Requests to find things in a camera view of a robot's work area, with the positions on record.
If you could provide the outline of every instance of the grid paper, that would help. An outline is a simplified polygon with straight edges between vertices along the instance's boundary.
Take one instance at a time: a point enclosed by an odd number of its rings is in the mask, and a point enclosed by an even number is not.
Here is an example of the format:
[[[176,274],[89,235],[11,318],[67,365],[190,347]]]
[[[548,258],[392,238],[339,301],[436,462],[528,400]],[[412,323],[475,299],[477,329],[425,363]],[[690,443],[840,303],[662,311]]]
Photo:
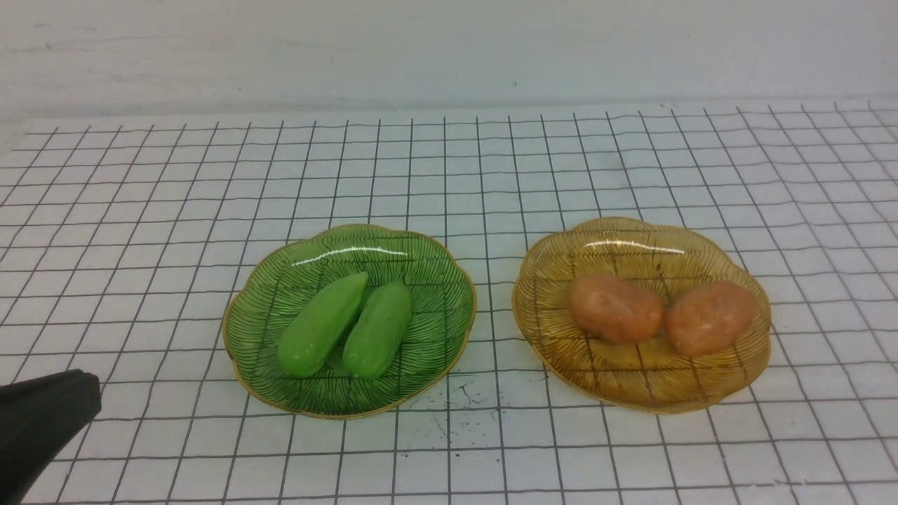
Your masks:
[[[750,505],[898,493],[898,102],[60,120],[0,155],[0,384],[81,368],[103,410],[29,503]],[[765,287],[770,366],[656,417],[546,373],[526,248],[599,216],[686,226]],[[233,379],[253,266],[330,226],[419,231],[477,285],[452,373],[355,421]]]

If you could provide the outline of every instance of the black object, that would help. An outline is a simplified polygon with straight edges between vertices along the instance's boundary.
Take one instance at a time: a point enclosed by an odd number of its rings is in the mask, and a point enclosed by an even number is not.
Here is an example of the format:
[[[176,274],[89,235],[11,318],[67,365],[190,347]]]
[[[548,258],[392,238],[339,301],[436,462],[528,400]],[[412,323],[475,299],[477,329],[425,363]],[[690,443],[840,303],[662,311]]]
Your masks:
[[[100,379],[81,370],[0,386],[0,505],[22,503],[100,408]]]

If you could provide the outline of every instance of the green plate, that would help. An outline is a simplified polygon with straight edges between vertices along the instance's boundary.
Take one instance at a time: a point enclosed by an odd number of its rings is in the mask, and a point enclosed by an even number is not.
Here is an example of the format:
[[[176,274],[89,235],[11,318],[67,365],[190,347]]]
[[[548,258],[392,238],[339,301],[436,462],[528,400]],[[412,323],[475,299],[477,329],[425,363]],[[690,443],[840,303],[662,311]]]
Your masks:
[[[374,381],[347,377],[339,354],[313,377],[288,377],[277,361],[281,333],[324,286],[359,271],[368,294],[391,280],[411,290],[409,334]],[[462,355],[477,312],[471,279],[434,239],[373,225],[331,228],[262,260],[224,314],[224,346],[241,384],[262,402],[313,417],[382,412],[437,383]]]

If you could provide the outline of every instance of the potato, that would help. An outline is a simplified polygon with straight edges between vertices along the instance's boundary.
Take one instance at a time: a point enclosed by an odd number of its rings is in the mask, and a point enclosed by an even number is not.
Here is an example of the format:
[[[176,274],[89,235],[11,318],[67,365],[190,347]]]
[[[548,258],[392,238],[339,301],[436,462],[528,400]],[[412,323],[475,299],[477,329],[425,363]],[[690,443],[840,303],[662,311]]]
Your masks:
[[[608,274],[585,275],[568,288],[574,324],[613,344],[647,341],[661,327],[665,307],[654,292]]]
[[[665,314],[667,338],[683,356],[714,354],[733,345],[758,314],[754,295],[721,280],[695,288]]]

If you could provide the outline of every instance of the white tabletop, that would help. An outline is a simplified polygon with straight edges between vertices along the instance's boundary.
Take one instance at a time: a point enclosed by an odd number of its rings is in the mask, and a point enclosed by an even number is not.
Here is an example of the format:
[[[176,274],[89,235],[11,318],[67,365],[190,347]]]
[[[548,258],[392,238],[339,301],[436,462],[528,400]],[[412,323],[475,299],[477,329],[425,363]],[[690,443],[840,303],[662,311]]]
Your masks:
[[[103,409],[34,503],[893,503],[898,102],[28,123],[0,155],[0,384],[81,368]],[[766,288],[773,355],[657,417],[548,374],[510,290],[598,216],[686,226]],[[477,284],[462,360],[398,411],[319,421],[233,378],[228,300],[286,241],[370,222]]]

